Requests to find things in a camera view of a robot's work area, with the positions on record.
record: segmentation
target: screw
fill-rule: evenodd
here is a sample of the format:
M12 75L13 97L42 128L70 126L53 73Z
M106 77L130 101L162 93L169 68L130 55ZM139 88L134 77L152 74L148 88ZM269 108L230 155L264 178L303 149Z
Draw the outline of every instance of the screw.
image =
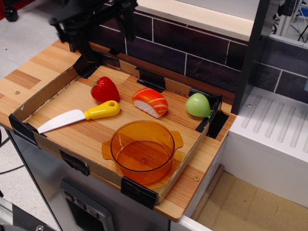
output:
M44 227L42 225L38 225L36 231L43 231Z

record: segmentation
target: pot handle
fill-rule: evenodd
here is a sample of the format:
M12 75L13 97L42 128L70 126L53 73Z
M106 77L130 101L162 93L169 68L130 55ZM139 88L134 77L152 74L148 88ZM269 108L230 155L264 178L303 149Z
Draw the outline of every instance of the pot handle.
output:
M180 134L180 132L178 131L170 131L173 139L174 139L174 145L175 145L175 150L177 150L178 148L183 147L184 143L183 143L183 138Z
M112 160L112 155L110 151L111 141L106 141L102 144L102 155L105 160Z

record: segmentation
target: transparent orange bowl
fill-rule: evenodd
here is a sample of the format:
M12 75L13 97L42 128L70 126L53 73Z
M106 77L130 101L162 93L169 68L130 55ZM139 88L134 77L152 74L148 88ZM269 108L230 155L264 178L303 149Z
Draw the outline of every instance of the transparent orange bowl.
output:
M149 121L134 121L120 127L103 143L102 154L113 160L123 176L141 184L160 181L170 170L175 151L183 147L178 131Z

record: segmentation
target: toy knife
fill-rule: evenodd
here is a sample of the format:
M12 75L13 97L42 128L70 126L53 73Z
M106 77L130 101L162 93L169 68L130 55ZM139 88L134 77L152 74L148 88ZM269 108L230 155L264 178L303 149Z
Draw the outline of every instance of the toy knife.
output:
M52 118L47 121L45 124L38 128L38 133L44 133L62 126L75 123L82 119L98 119L104 117L115 116L120 112L120 105L117 101L110 100L93 107L85 112L75 109L69 112L65 112L61 115Z

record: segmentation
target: salmon sushi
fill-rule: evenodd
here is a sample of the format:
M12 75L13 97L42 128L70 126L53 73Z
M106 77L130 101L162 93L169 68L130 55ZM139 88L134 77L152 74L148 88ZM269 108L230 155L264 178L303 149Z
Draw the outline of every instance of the salmon sushi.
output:
M155 118L161 117L168 110L168 103L164 96L151 88L143 88L133 96L136 107Z

